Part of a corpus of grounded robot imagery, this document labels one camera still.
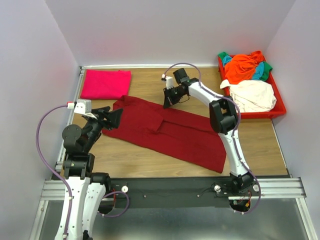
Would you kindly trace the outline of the dark red t shirt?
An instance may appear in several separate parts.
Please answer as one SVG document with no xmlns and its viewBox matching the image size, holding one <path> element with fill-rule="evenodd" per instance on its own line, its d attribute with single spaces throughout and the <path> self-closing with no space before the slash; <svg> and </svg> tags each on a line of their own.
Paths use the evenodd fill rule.
<svg viewBox="0 0 320 240">
<path fill-rule="evenodd" d="M 120 125 L 104 129 L 105 136 L 151 149 L 158 153 L 222 173 L 226 151 L 207 117 L 178 110 L 133 96 L 113 104 L 122 109 Z"/>
</svg>

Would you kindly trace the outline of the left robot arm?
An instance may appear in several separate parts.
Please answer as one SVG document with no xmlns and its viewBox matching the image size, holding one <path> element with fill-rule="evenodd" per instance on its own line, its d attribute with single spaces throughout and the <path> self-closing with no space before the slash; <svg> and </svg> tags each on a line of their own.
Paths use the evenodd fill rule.
<svg viewBox="0 0 320 240">
<path fill-rule="evenodd" d="M 95 156 L 90 152 L 102 130 L 120 126 L 123 109 L 96 108 L 84 116 L 86 124 L 68 125 L 62 132 L 66 158 L 63 163 L 65 184 L 61 219 L 55 239 L 90 240 L 101 200 L 111 190 L 108 173 L 93 172 Z"/>
</svg>

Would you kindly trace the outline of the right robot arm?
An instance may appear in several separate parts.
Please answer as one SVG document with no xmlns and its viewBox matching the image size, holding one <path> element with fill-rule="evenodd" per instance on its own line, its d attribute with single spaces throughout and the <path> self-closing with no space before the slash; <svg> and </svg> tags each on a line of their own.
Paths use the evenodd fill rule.
<svg viewBox="0 0 320 240">
<path fill-rule="evenodd" d="M 242 151 L 238 133 L 241 113 L 232 97 L 212 91 L 198 78 L 190 78 L 184 68 L 174 71 L 173 77 L 163 73 L 161 80 L 165 82 L 164 108 L 177 104 L 183 96 L 194 97 L 208 107 L 210 126 L 222 140 L 228 157 L 230 191 L 241 196 L 256 186 L 257 194 L 261 196 L 260 183 L 250 170 Z"/>
</svg>

